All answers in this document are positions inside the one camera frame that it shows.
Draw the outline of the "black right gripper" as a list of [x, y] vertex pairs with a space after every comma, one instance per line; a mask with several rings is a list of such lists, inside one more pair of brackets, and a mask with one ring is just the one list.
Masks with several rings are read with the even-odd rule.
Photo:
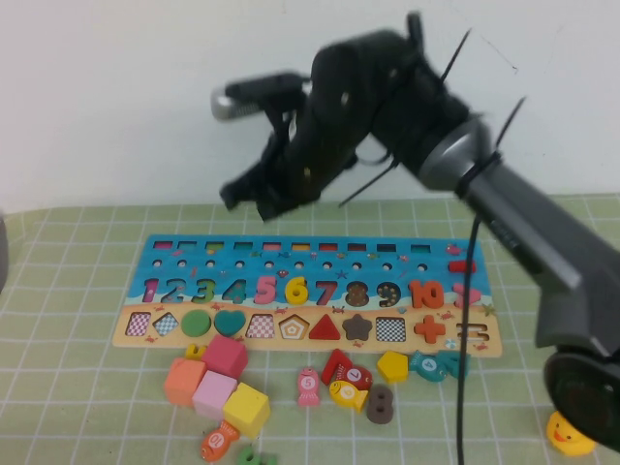
[[421, 121], [421, 34], [381, 30], [320, 49], [312, 90], [294, 111], [295, 133], [279, 130], [261, 163], [226, 183], [226, 209], [254, 202], [264, 222], [316, 202], [373, 136], [395, 153]]

